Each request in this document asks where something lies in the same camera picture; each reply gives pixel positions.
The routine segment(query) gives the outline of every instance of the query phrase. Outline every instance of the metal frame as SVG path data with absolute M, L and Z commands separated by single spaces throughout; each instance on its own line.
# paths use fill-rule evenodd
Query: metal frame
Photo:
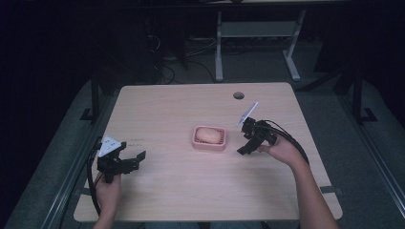
M 296 21 L 278 22 L 223 22 L 222 12 L 218 11 L 217 22 L 217 51 L 215 53 L 216 81 L 224 80 L 223 60 L 221 56 L 221 43 L 223 37 L 275 37 L 290 36 L 291 42 L 287 50 L 283 51 L 291 78 L 294 81 L 301 79 L 292 59 L 295 44 L 304 21 L 306 10 L 301 10 Z

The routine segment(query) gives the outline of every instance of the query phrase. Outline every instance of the forearm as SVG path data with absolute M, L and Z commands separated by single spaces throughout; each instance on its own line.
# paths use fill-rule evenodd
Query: forearm
M 107 229 L 113 228 L 114 219 L 116 218 L 116 211 L 112 212 L 105 212 L 104 214 L 101 212 L 95 226 L 93 229 Z
M 301 228 L 338 228 L 308 164 L 302 163 L 291 169 L 297 188 Z

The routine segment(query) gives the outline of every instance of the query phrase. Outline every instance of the dark background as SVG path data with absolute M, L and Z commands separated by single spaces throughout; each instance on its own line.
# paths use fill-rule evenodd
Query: dark background
M 316 71 L 330 72 L 353 60 L 361 63 L 365 79 L 381 92 L 405 126 L 403 11 L 399 3 L 387 1 L 312 8 L 300 39 L 324 40 Z M 259 19 L 261 13 L 266 11 L 256 14 Z M 183 57 L 184 38 L 211 36 L 215 23 L 214 11 L 116 13 L 88 11 L 63 1 L 1 2 L 0 172 L 5 179 L 0 227 L 7 222 L 75 95 L 94 73 L 101 84 L 115 79 L 112 85 L 103 86 L 105 93 L 124 84 L 153 84 L 159 78 L 153 65 L 159 64 L 160 57 L 150 55 L 147 33 L 158 34 L 162 45 Z M 128 53 L 128 47 L 137 54 Z M 135 64 L 127 69 L 109 55 L 125 66 Z

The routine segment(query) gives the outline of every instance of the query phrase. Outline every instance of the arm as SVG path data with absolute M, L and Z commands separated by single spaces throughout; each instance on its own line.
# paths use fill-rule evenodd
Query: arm
M 291 168 L 296 183 L 301 228 L 339 228 L 309 165 L 290 142 L 278 135 L 273 146 L 262 145 L 258 151 L 268 153 Z
M 105 177 L 101 173 L 97 178 L 102 176 L 96 185 L 96 195 L 100 204 L 101 213 L 93 227 L 94 229 L 112 228 L 116 218 L 117 207 L 121 199 L 121 175 L 114 176 L 112 183 L 106 183 Z

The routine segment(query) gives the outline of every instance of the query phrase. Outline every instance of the table leg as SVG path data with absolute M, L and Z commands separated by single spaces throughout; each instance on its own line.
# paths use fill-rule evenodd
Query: table leg
M 298 16 L 298 20 L 295 23 L 294 31 L 292 32 L 291 43 L 287 50 L 283 51 L 284 58 L 286 59 L 289 73 L 291 74 L 292 80 L 300 81 L 300 75 L 295 67 L 294 61 L 292 60 L 292 53 L 294 52 L 295 44 L 297 43 L 298 36 L 300 34 L 300 30 L 304 21 L 306 10 L 301 10 L 300 15 Z

